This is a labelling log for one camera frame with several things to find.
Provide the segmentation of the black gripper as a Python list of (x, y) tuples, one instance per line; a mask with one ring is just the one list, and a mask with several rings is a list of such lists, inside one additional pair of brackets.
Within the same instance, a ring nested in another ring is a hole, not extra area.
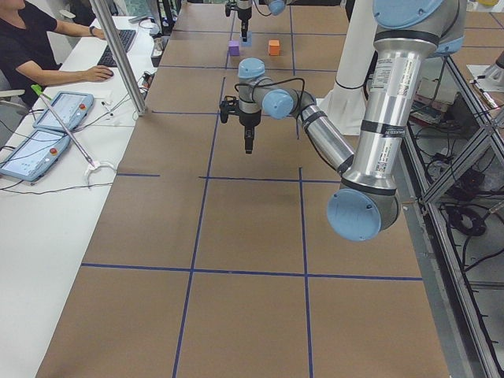
[(251, 8), (237, 9), (238, 18), (241, 20), (241, 39), (243, 42), (248, 40), (248, 24), (251, 19)]
[(241, 112), (239, 122), (244, 129), (244, 147), (247, 154), (253, 153), (254, 148), (254, 128), (261, 123), (261, 111), (255, 113)]

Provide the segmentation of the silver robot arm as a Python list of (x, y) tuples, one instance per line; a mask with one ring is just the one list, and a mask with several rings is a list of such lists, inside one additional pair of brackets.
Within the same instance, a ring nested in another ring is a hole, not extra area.
[(221, 103), (220, 118), (239, 118), (250, 153), (263, 115), (293, 117), (340, 175), (330, 225), (345, 239), (372, 239), (400, 213), (392, 171), (421, 66), (461, 48), (465, 9), (463, 1), (356, 1), (335, 86), (323, 100), (272, 80), (264, 62), (249, 57), (239, 63), (238, 97)]
[[(253, 3), (253, 1), (230, 1), (226, 5), (227, 15), (229, 15), (232, 10), (235, 10), (238, 14), (238, 18), (241, 22), (241, 40), (243, 42), (246, 42), (248, 40), (249, 20), (252, 17)], [(268, 6), (269, 13), (273, 16), (277, 16), (285, 10), (287, 5), (291, 4), (291, 1), (273, 0), (264, 1), (264, 3)]]

